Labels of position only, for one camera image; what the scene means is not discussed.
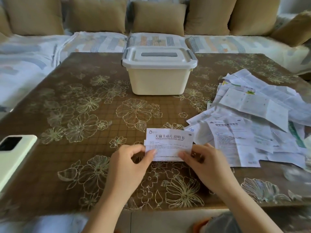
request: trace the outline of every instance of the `person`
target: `person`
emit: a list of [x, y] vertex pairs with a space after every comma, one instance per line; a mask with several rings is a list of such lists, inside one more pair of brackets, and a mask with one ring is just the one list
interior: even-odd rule
[[[185, 152], [179, 153], [179, 157], [195, 171], [202, 183], [227, 205], [239, 226], [239, 232], [282, 232], [262, 208], [244, 192], [220, 150], [206, 144], [193, 145], [192, 151], [201, 154], [204, 161], [198, 162]], [[114, 232], [124, 205], [141, 183], [156, 150], [148, 151], [140, 163], [135, 164], [131, 157], [138, 152], [145, 152], [145, 146], [122, 145], [112, 154], [103, 195], [94, 207], [82, 233]]]

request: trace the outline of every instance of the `finger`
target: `finger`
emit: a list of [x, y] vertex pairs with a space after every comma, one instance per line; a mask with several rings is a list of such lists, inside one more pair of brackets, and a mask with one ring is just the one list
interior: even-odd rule
[[132, 157], [134, 154], [137, 154], [138, 152], [145, 152], [146, 147], [142, 144], [137, 145], [130, 145], [126, 148], [127, 153]]
[[205, 143], [204, 146], [206, 146], [206, 147], [211, 147], [211, 148], [215, 148], [214, 146], [212, 146], [212, 145], [209, 144], [209, 143]]
[[185, 163], [188, 164], [192, 169], [194, 169], [198, 164], [198, 162], [194, 158], [192, 158], [190, 154], [187, 154], [186, 152], [179, 152], [178, 156], [183, 161], [185, 161]]
[[143, 159], [140, 161], [140, 163], [138, 164], [139, 168], [144, 170], [144, 172], [146, 172], [147, 168], [149, 167], [149, 165], [153, 161], [153, 158], [154, 158], [155, 154], [156, 154], [156, 149], [149, 150], [145, 154]]
[[206, 156], [208, 153], [212, 152], [212, 147], [205, 145], [192, 145], [192, 151], [195, 153], [200, 153], [203, 156]]

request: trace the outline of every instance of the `table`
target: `table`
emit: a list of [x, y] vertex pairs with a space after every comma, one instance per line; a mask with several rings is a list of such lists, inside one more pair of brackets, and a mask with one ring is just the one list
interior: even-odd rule
[[[146, 127], [183, 129], [188, 118], [206, 109], [227, 73], [247, 68], [267, 83], [296, 89], [311, 102], [311, 86], [263, 54], [196, 56], [198, 66], [182, 95], [138, 96], [121, 66], [122, 53], [71, 54], [0, 123], [1, 139], [14, 134], [40, 138], [7, 185], [0, 216], [91, 210], [103, 191], [111, 154], [122, 144], [142, 144]], [[133, 157], [134, 162], [142, 156]], [[286, 180], [282, 164], [260, 164], [232, 171], [261, 206], [311, 204], [309, 198], [293, 195], [310, 195], [309, 185]], [[225, 207], [185, 163], [153, 162], [124, 208]]]

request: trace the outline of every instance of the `grid pattern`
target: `grid pattern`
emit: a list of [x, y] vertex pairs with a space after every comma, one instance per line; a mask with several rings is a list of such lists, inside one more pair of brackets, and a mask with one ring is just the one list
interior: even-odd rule
[[[17, 211], [6, 211], [7, 217], [20, 219], [26, 216], [84, 211], [85, 209], [81, 205], [81, 198], [85, 196], [84, 186], [76, 184], [74, 188], [67, 189], [69, 182], [60, 180], [57, 172], [70, 168], [78, 160], [80, 160], [81, 165], [86, 165], [96, 155], [110, 157], [120, 145], [117, 144], [116, 147], [111, 145], [111, 141], [116, 137], [123, 137], [122, 142], [129, 145], [135, 142], [143, 143], [146, 137], [145, 132], [135, 127], [129, 127], [116, 112], [118, 107], [124, 105], [125, 101], [130, 98], [145, 100], [148, 105], [152, 106], [159, 105], [161, 116], [151, 115], [146, 124], [148, 128], [161, 128], [167, 123], [169, 125], [187, 126], [186, 120], [205, 110], [206, 102], [213, 100], [216, 94], [216, 86], [222, 82], [221, 77], [243, 68], [247, 68], [253, 75], [267, 83], [273, 84], [273, 81], [277, 85], [290, 86], [302, 93], [303, 98], [308, 99], [311, 89], [302, 79], [293, 76], [263, 54], [197, 54], [199, 66], [190, 74], [183, 95], [138, 96], [132, 93], [128, 83], [128, 73], [120, 65], [121, 57], [122, 53], [72, 53], [13, 112], [1, 121], [1, 138], [14, 134], [34, 134], [41, 138], [25, 164], [19, 168], [18, 173], [6, 187], [0, 206], [4, 206], [8, 201], [11, 202], [12, 206], [18, 206]], [[279, 81], [276, 80], [276, 72], [278, 75], [282, 75], [278, 78]], [[97, 76], [108, 76], [108, 82], [92, 85], [90, 82]], [[82, 85], [83, 90], [85, 90], [82, 96], [64, 99], [63, 95], [70, 90], [68, 85], [77, 83]], [[90, 95], [94, 97], [95, 92], [101, 92], [102, 88], [108, 84], [119, 85], [120, 87], [116, 87], [122, 89], [116, 90], [115, 94], [101, 94], [102, 100], [97, 103], [98, 107], [88, 111], [89, 115], [97, 117], [97, 123], [94, 119], [89, 119], [86, 122], [94, 129], [92, 128], [88, 134], [84, 133], [81, 141], [69, 142], [66, 133], [62, 133], [59, 140], [48, 140], [45, 144], [42, 143], [42, 134], [53, 128], [48, 123], [47, 118], [51, 116], [51, 112], [55, 108], [47, 101], [56, 101], [66, 107], [77, 108], [83, 99]], [[46, 89], [52, 89], [54, 93], [46, 93], [46, 91], [51, 91]], [[181, 117], [180, 113], [187, 114], [187, 117], [185, 115]], [[79, 115], [80, 113], [75, 111], [70, 117], [70, 121], [78, 118]], [[68, 129], [70, 121], [66, 121], [60, 126]], [[111, 125], [100, 130], [98, 129], [98, 122], [100, 121], [110, 122]], [[261, 166], [261, 168], [235, 168], [235, 176], [240, 183], [244, 181], [245, 177], [270, 181], [278, 185], [281, 193], [286, 193], [292, 184], [284, 178], [281, 165], [261, 162]], [[146, 195], [142, 193], [142, 189], [138, 188], [132, 196], [136, 206], [129, 208], [171, 208], [167, 199], [174, 200], [175, 198], [178, 200], [178, 196], [170, 196], [166, 184], [175, 175], [184, 177], [185, 183], [187, 183], [187, 179], [195, 180], [200, 186], [196, 194], [202, 199], [202, 203], [194, 203], [188, 208], [225, 207], [217, 196], [209, 194], [208, 189], [200, 183], [193, 171], [185, 164], [178, 162], [158, 164], [153, 162], [142, 182], [142, 187], [144, 185], [148, 187], [147, 195], [150, 194], [150, 196], [145, 202]], [[295, 185], [295, 189], [300, 189], [303, 192], [311, 191], [309, 186], [303, 184]], [[262, 205], [303, 204], [308, 204], [308, 202], [265, 203]]]

